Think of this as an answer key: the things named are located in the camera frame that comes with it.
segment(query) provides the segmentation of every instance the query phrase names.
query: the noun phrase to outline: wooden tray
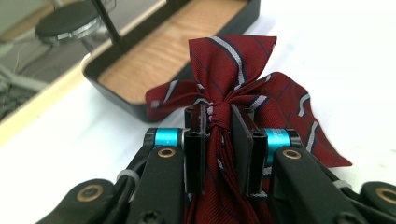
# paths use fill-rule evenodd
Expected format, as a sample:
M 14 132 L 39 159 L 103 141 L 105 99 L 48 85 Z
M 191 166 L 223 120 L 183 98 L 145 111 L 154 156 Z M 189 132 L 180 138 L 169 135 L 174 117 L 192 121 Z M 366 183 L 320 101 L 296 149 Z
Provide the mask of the wooden tray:
M 260 10 L 260 0 L 182 0 L 176 5 L 167 16 L 157 10 L 123 36 L 119 45 L 90 59 L 83 71 L 106 98 L 142 120 L 147 120 L 148 90 L 172 79 L 192 78 L 189 39 L 242 34 Z M 147 23 L 161 16 L 165 20 L 147 31 Z

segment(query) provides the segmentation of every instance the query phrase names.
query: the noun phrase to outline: floor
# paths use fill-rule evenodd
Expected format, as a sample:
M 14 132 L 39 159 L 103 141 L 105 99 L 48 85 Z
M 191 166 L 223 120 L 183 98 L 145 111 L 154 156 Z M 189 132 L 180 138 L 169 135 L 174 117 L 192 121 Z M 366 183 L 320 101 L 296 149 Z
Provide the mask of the floor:
M 160 0 L 109 0 L 110 19 L 119 30 Z M 106 27 L 90 35 L 96 48 L 107 39 Z M 31 30 L 13 42 L 0 42 L 0 64 L 18 76 L 53 82 L 70 67 L 80 62 L 89 52 L 80 40 L 58 47 L 40 42 Z M 0 120 L 31 99 L 36 91 L 9 85 L 0 78 Z

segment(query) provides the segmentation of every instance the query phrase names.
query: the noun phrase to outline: white tabletop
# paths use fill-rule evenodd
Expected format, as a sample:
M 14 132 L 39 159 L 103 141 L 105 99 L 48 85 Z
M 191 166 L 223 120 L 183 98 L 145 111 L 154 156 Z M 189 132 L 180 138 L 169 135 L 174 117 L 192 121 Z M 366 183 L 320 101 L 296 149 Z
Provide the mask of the white tabletop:
M 396 11 L 390 1 L 348 2 L 263 0 L 246 34 L 278 36 L 263 74 L 283 72 L 309 91 L 324 132 L 353 162 L 333 170 L 359 191 L 366 181 L 396 185 Z M 182 127 L 181 110 L 144 123 L 84 79 L 0 148 L 0 223 L 38 221 L 85 180 L 114 182 L 160 126 Z

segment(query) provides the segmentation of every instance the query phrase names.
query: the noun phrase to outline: maroon fabric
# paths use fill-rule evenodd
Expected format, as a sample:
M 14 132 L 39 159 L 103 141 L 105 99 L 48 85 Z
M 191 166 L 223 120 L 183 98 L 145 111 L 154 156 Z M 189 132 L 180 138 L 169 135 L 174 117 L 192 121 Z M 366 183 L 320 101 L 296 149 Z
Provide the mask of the maroon fabric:
M 148 117 L 163 119 L 175 109 L 203 103 L 208 115 L 206 190 L 186 195 L 186 223 L 271 223 L 266 200 L 271 167 L 263 170 L 262 192 L 241 195 L 234 167 L 230 104 L 255 111 L 259 128 L 292 128 L 326 166 L 348 166 L 320 129 L 307 91 L 284 74 L 258 79 L 276 43 L 274 36 L 226 35 L 189 42 L 195 81 L 172 81 L 146 95 Z

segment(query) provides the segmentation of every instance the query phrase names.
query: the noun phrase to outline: tie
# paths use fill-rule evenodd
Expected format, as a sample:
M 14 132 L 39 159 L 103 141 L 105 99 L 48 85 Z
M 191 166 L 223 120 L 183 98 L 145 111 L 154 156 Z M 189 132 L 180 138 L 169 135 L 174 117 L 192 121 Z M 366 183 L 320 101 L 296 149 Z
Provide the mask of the tie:
M 261 128 L 292 128 L 304 147 L 329 167 L 348 166 L 313 116 L 307 91 L 284 74 L 258 79 L 276 43 L 274 36 L 225 35 L 189 41 L 195 80 L 171 81 L 147 92 L 148 118 L 206 104 L 205 194 L 186 195 L 186 223 L 272 223 L 266 204 L 271 167 L 262 191 L 241 195 L 234 167 L 230 105 L 250 108 Z

